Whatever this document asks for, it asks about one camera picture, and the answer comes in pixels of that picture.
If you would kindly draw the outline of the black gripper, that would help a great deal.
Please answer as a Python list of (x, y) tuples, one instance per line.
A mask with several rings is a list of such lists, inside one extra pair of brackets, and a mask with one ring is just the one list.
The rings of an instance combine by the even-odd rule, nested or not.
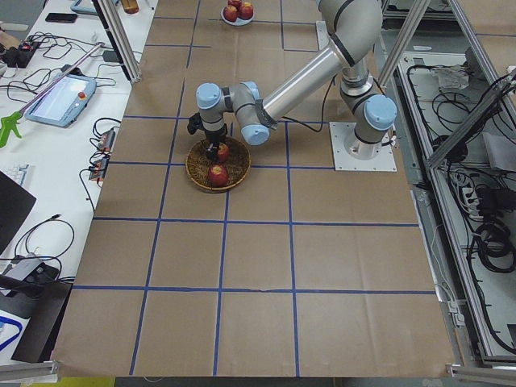
[(222, 120), (222, 124), (216, 124), (215, 129), (209, 129), (207, 123), (202, 121), (200, 114), (194, 114), (189, 117), (187, 131), (194, 135), (197, 131), (202, 131), (206, 137), (206, 158), (208, 160), (217, 160), (217, 151), (219, 145), (223, 143), (227, 135), (227, 125)]

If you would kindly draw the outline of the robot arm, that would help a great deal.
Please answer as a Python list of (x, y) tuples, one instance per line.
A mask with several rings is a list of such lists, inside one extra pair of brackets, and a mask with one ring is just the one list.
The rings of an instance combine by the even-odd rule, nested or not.
[(326, 46), (266, 98), (260, 98), (252, 81), (227, 87), (203, 83), (197, 88), (198, 112), (189, 118), (187, 130), (205, 134), (210, 159), (226, 139), (225, 113), (235, 115), (248, 144), (261, 145), (281, 117), (335, 75), (342, 77), (341, 98), (356, 118), (344, 142), (347, 153), (359, 160), (376, 156), (397, 117), (394, 102), (374, 91), (366, 63), (381, 31), (381, 6), (373, 0), (320, 1), (318, 9), (327, 27)]

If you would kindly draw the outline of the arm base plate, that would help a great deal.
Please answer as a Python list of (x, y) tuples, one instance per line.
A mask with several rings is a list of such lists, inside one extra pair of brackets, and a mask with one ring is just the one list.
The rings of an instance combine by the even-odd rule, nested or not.
[(330, 122), (331, 147), (335, 171), (338, 172), (387, 172), (397, 171), (393, 147), (389, 136), (378, 144), (365, 144), (358, 140), (355, 123)]

